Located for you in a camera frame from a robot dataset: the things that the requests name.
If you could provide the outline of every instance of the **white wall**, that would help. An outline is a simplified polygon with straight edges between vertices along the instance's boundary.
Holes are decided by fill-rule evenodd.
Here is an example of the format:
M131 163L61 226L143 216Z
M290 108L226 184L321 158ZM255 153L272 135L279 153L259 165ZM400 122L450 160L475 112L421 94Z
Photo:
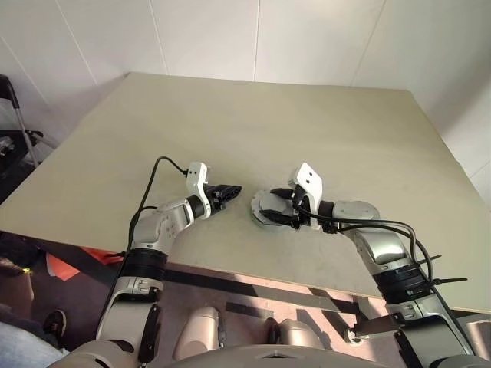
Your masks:
M490 19L489 0L2 0L0 73L58 142L129 71L408 89L491 205Z

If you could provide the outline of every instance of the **blue jeans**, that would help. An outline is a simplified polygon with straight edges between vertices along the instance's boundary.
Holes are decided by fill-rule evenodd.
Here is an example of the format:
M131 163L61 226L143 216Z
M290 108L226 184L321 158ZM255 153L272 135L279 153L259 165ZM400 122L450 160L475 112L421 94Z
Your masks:
M0 322L1 367L42 368L66 354L68 352L65 349L58 350L26 330Z

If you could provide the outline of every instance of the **wooden table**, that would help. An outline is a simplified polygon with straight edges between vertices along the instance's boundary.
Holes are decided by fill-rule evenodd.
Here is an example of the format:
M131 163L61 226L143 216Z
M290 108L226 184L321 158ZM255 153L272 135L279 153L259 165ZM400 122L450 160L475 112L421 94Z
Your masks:
M184 265L379 296L342 235L268 232L249 211L259 189L285 187L301 162L325 200L364 200L404 221L431 255L455 309L489 311L489 212L411 94L402 90L263 84L130 74L0 207L0 229L108 251L127 244L130 217L161 155L212 167L237 184L226 211L176 240ZM186 197L160 167L147 204Z

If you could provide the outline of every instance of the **orange cloth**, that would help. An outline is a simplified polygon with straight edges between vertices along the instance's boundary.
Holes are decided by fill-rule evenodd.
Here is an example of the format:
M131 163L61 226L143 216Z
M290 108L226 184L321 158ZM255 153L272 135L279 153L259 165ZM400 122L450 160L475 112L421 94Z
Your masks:
M99 251L97 249L92 248L84 248L81 247L84 251L86 251L89 255L96 258L103 265L110 265L111 263L121 262L123 261L123 257L108 257L108 255L112 255L113 253L109 251ZM68 263L63 262L60 258L56 258L53 255L48 254L47 262L53 273L59 277L61 280L66 281L69 278L72 278L80 271L75 267L70 266Z

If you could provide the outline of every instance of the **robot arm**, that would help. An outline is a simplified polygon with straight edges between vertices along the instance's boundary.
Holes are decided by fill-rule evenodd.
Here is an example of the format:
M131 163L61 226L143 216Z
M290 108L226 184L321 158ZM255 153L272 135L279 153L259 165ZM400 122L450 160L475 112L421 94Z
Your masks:
M395 338L408 366L429 367L451 357L474 355L434 283L396 233L352 226L381 221L375 207L366 202L321 201L321 177L307 163L293 173L288 183L291 189L273 189L271 193L288 203L292 201L291 205L283 212L261 209L261 214L293 228L307 225L326 233L340 232L353 241L387 303L389 315L400 326ZM346 219L359 222L342 221Z
M204 163L191 163L186 172L190 196L162 205L138 220L96 340L78 347L52 367L133 368L153 360L160 335L158 301L174 239L197 218L207 219L224 209L242 189L209 186L207 171Z

